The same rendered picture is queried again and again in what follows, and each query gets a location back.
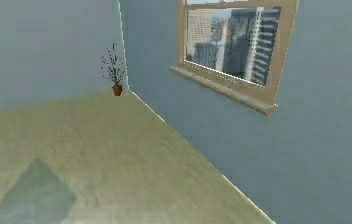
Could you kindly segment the beige framed window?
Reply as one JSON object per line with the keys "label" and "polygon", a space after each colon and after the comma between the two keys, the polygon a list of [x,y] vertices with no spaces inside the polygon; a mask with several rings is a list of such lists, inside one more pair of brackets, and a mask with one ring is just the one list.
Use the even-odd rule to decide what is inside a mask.
{"label": "beige framed window", "polygon": [[277,93],[299,0],[177,0],[171,70],[263,115]]}

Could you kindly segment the house plant in brown pot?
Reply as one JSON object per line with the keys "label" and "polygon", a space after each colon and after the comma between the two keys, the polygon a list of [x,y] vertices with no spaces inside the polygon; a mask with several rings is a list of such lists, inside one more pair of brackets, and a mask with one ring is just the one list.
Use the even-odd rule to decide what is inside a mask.
{"label": "house plant in brown pot", "polygon": [[111,48],[107,48],[107,55],[101,56],[100,68],[102,77],[112,82],[112,91],[115,96],[121,96],[123,92],[122,80],[126,75],[126,67],[121,57],[117,54],[118,44],[113,42]]}

